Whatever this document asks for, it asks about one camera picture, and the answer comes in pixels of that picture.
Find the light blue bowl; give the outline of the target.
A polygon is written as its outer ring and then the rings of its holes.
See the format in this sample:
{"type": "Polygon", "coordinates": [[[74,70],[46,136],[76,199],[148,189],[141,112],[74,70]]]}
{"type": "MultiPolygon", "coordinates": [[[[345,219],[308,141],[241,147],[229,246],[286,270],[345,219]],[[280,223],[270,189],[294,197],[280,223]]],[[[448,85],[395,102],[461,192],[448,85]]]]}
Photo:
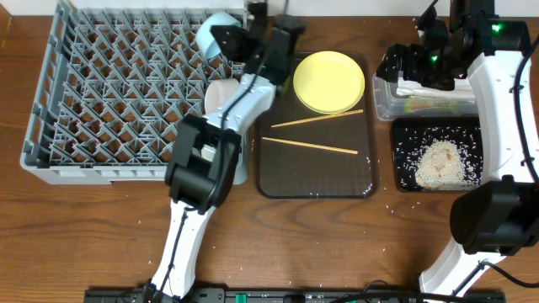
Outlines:
{"type": "Polygon", "coordinates": [[[214,13],[202,23],[195,34],[195,42],[206,60],[210,60],[221,54],[221,49],[211,33],[211,27],[213,25],[234,25],[240,27],[241,23],[226,12],[214,13]]]}

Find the pink white bowl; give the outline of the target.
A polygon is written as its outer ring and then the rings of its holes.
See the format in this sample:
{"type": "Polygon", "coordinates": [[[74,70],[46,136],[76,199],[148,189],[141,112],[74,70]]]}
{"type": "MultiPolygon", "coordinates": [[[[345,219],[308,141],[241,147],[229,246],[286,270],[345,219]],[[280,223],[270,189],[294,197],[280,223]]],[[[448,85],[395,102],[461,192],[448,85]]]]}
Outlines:
{"type": "Polygon", "coordinates": [[[239,81],[234,78],[213,81],[205,92],[205,113],[216,111],[236,92],[239,86],[239,81]]]}

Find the white plastic cup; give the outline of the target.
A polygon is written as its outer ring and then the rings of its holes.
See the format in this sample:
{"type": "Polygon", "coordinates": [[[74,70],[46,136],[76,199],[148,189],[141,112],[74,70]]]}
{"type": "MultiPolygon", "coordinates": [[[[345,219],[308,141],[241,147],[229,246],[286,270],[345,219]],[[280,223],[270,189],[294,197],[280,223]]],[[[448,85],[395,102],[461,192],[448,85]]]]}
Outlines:
{"type": "MultiPolygon", "coordinates": [[[[203,159],[212,162],[216,154],[216,148],[212,146],[208,146],[208,145],[203,145],[200,154],[203,159]]],[[[235,171],[232,184],[240,185],[246,182],[247,179],[248,179],[248,136],[247,134],[244,134],[242,136],[236,171],[235,171]]]]}

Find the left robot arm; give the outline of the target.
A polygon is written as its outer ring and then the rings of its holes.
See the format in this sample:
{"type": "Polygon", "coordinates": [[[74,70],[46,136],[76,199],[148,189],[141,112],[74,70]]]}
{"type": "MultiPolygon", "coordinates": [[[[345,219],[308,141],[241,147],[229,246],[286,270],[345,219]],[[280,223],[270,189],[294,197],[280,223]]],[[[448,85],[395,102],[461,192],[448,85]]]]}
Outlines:
{"type": "Polygon", "coordinates": [[[243,136],[290,78],[305,25],[286,13],[270,24],[266,1],[249,1],[247,10],[246,28],[209,17],[196,34],[209,37],[219,53],[245,67],[238,89],[222,106],[202,117],[188,114],[179,124],[164,177],[170,226],[162,261],[142,289],[144,302],[181,302],[189,293],[207,224],[231,190],[243,136]]]}

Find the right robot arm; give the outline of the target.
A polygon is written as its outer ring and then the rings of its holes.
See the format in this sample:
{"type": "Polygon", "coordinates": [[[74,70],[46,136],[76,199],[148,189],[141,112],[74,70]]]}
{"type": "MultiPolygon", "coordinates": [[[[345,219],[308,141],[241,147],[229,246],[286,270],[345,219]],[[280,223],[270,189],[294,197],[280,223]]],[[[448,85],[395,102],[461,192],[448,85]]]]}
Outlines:
{"type": "Polygon", "coordinates": [[[454,1],[441,20],[429,6],[414,21],[420,43],[396,44],[377,68],[387,82],[451,91],[467,80],[478,106],[483,172],[451,207],[451,239],[419,276],[418,302],[465,302],[489,269],[538,242],[538,134],[526,22],[502,19],[492,0],[454,1]]]}

